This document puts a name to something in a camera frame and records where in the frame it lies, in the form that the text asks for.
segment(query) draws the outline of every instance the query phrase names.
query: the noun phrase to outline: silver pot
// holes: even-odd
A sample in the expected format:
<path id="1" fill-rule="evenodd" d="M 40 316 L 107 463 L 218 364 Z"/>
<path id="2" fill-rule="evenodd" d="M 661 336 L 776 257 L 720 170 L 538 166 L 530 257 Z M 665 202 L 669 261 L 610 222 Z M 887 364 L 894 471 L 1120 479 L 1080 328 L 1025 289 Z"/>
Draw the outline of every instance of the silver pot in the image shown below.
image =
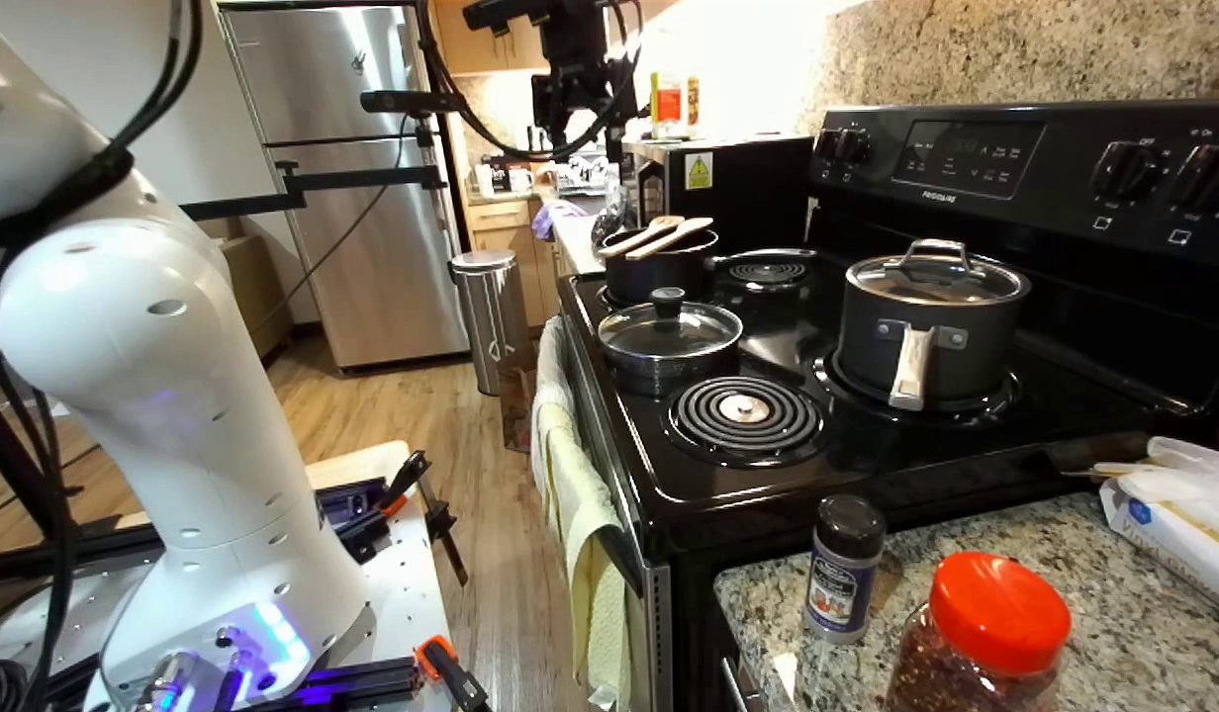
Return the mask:
<path id="1" fill-rule="evenodd" d="M 1029 281 L 962 241 L 918 237 L 855 261 L 843 289 L 839 376 L 898 411 L 1001 388 Z"/>
<path id="2" fill-rule="evenodd" d="M 598 324 L 617 384 L 641 396 L 669 396 L 681 384 L 736 372 L 736 312 L 685 301 L 685 289 L 653 289 L 645 305 L 629 305 Z"/>

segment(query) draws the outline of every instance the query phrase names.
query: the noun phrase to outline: stove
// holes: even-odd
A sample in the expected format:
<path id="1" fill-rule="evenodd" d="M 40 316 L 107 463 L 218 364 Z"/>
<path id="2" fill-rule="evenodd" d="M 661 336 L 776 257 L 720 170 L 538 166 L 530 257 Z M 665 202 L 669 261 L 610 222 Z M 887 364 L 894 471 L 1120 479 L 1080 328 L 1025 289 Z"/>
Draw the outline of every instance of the stove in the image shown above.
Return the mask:
<path id="1" fill-rule="evenodd" d="M 740 368 L 629 396 L 598 348 L 598 277 L 562 285 L 578 419 L 653 581 L 653 613 L 712 609 L 716 570 L 807 546 L 811 506 L 867 494 L 891 530 L 1057 498 L 1065 471 L 1152 431 L 1219 427 L 1219 107 L 831 111 L 807 158 L 811 261 L 728 261 Z M 835 368 L 843 269 L 958 237 L 1033 281 L 1005 380 L 887 407 Z M 716 708 L 720 621 L 657 629 L 657 708 Z"/>

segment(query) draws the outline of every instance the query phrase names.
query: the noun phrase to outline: oven door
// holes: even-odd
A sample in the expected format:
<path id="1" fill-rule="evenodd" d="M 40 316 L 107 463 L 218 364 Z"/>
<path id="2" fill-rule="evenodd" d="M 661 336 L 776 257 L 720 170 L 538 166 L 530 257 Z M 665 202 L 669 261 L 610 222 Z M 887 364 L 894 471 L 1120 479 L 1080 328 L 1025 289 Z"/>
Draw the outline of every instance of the oven door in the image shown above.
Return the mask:
<path id="1" fill-rule="evenodd" d="M 629 601 L 625 601 L 629 700 L 613 700 L 613 708 L 669 712 L 673 708 L 669 566 L 653 566 L 641 550 L 641 510 L 633 506 L 625 490 L 629 479 L 625 479 L 621 455 L 606 447 L 606 435 L 602 435 L 610 419 L 606 419 L 606 392 L 594 380 L 594 352 L 586 352 L 570 336 L 570 328 L 574 324 L 566 324 L 566 316 L 554 316 L 546 324 L 534 372 L 538 372 L 538 392 L 546 380 L 566 384 L 582 451 L 594 463 L 598 479 L 606 483 L 610 502 L 621 522 L 617 542 L 602 538 L 613 566 L 625 574 L 625 581 L 633 581 Z"/>

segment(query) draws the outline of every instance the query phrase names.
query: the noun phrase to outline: stainless steel refrigerator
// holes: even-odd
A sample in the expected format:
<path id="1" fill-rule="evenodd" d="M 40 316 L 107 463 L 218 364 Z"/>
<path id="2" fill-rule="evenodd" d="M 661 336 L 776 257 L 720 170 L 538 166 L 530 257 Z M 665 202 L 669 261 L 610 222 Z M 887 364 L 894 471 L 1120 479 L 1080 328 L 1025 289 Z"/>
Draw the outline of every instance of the stainless steel refrigerator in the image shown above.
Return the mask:
<path id="1" fill-rule="evenodd" d="M 222 4 L 222 24 L 273 170 L 356 182 L 439 166 L 412 115 L 360 107 L 364 91 L 427 91 L 412 8 Z M 305 198 L 289 218 L 336 368 L 467 352 L 439 190 L 364 178 Z"/>

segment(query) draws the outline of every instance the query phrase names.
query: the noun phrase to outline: jar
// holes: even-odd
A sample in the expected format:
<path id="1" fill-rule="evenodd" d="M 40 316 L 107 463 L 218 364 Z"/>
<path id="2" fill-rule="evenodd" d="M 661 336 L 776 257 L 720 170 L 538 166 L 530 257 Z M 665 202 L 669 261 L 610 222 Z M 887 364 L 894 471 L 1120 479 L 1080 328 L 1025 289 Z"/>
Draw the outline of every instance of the jar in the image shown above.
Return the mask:
<path id="1" fill-rule="evenodd" d="M 1033 570 L 997 554 L 950 554 L 902 637 L 887 712 L 1053 712 L 1069 629 L 1069 605 Z"/>
<path id="2" fill-rule="evenodd" d="M 859 494 L 815 502 L 803 621 L 831 641 L 855 641 L 871 617 L 883 558 L 883 514 Z"/>

